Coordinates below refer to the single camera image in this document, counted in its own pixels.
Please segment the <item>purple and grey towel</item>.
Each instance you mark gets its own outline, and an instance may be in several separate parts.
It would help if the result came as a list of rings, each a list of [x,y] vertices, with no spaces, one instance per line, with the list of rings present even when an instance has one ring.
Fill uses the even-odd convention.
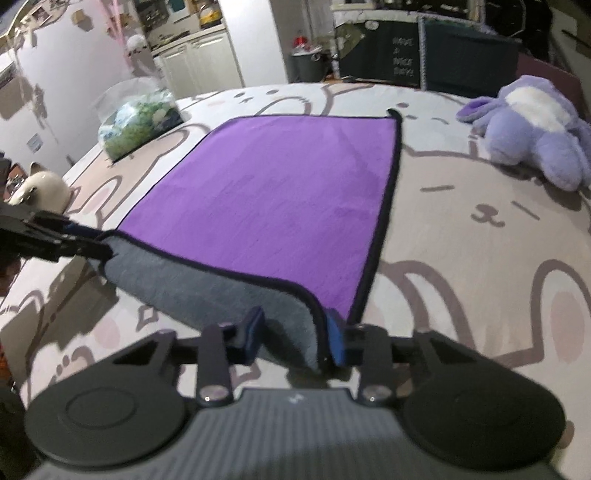
[[[356,323],[390,222],[401,115],[263,115],[208,133],[103,234],[118,289],[193,329],[263,309],[263,358],[332,371],[329,313]]]

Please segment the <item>white kitchen cabinet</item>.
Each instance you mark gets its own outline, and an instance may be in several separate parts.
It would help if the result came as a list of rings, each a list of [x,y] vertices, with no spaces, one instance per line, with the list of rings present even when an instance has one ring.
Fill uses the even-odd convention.
[[[153,51],[167,88],[177,99],[243,87],[224,26],[201,30]]]

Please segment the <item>bunny print tablecloth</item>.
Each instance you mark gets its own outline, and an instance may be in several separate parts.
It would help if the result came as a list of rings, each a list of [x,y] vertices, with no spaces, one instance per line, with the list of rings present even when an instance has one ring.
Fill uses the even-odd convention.
[[[402,166],[363,323],[431,328],[550,389],[568,419],[557,466],[590,479],[590,194],[525,169],[496,169],[456,121],[468,100],[363,84],[290,84],[178,100],[189,125],[110,167],[93,147],[69,172],[68,213],[115,228],[213,128],[271,114],[403,118]],[[56,380],[158,330],[191,329],[96,276],[83,259],[25,261],[1,300],[1,342],[27,405]]]

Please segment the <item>dark grey trash bin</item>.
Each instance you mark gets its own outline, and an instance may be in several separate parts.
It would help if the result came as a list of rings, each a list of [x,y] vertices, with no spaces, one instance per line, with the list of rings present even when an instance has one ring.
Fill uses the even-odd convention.
[[[298,83],[317,83],[325,78],[324,50],[308,41],[306,36],[297,36],[290,53],[294,67],[294,81]]]

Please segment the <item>green floral tissue pack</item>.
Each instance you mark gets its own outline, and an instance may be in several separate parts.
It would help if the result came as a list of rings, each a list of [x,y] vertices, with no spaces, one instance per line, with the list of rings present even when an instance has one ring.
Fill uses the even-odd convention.
[[[183,123],[174,95],[153,77],[134,77],[106,90],[93,104],[98,143],[113,162]]]

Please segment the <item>purple plush toy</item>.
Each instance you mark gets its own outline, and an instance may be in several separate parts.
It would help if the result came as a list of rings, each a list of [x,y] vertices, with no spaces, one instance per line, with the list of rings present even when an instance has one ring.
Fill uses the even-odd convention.
[[[550,80],[523,75],[456,118],[483,138],[492,163],[524,164],[566,192],[590,185],[590,124]]]

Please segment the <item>cream cat-ear cup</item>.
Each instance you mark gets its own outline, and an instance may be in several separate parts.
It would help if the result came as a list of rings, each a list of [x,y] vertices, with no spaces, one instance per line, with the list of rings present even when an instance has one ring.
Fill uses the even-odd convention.
[[[30,175],[12,194],[10,205],[27,205],[39,210],[62,214],[70,204],[71,189],[55,172],[32,162]]]

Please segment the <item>black have a nice day cloth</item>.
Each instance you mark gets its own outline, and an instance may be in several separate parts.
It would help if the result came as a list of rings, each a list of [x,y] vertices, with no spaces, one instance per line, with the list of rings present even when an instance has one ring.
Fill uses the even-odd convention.
[[[347,22],[335,27],[342,78],[421,87],[417,23],[391,20]]]

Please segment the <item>dark folded chair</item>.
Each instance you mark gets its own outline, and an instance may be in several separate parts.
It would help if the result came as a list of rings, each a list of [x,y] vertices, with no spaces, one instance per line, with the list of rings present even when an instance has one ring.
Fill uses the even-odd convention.
[[[515,80],[517,41],[444,22],[428,22],[424,30],[427,90],[495,97]]]

